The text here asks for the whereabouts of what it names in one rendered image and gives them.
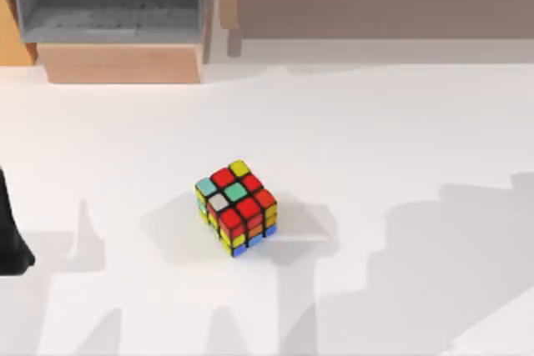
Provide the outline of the multicoloured puzzle cube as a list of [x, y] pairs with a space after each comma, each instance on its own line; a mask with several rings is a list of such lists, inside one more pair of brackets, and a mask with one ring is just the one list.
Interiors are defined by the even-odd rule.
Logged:
[[200, 217], [233, 258], [277, 232], [278, 202], [243, 160], [197, 181], [194, 193]]

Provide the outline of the pale wooden drawer front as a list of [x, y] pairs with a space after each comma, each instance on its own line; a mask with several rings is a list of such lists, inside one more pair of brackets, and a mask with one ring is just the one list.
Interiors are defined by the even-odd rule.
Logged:
[[51, 83], [199, 83], [201, 44], [39, 43]]

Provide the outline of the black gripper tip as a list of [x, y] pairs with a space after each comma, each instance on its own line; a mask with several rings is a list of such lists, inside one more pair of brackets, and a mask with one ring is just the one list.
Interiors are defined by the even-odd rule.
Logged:
[[0, 168], [0, 276], [22, 275], [35, 261], [13, 218], [5, 175]]

